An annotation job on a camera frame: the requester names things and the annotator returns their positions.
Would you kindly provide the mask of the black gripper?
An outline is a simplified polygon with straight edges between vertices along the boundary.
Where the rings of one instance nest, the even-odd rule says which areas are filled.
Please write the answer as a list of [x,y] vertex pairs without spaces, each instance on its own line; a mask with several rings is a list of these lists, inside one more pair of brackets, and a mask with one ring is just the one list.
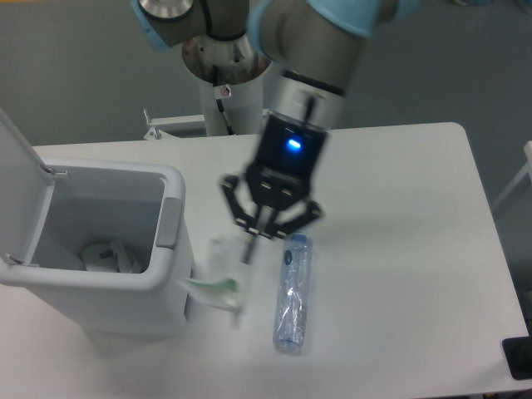
[[[234,223],[246,234],[240,261],[252,264],[256,243],[268,226],[268,239],[286,239],[323,216],[320,204],[306,202],[299,215],[278,221],[278,211],[286,210],[307,197],[311,179],[328,132],[274,113],[268,115],[254,158],[243,175],[223,175],[220,187]],[[255,204],[248,214],[237,196],[244,182]],[[270,216],[270,209],[276,209]]]

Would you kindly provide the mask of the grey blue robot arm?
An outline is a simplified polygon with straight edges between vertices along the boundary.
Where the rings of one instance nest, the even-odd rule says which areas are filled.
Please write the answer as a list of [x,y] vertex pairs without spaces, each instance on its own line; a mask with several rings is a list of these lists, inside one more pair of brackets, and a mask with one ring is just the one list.
[[311,179],[328,131],[375,28],[415,1],[134,1],[155,49],[182,46],[191,71],[218,92],[264,64],[282,69],[278,98],[244,174],[221,183],[251,239],[284,239],[318,219]]

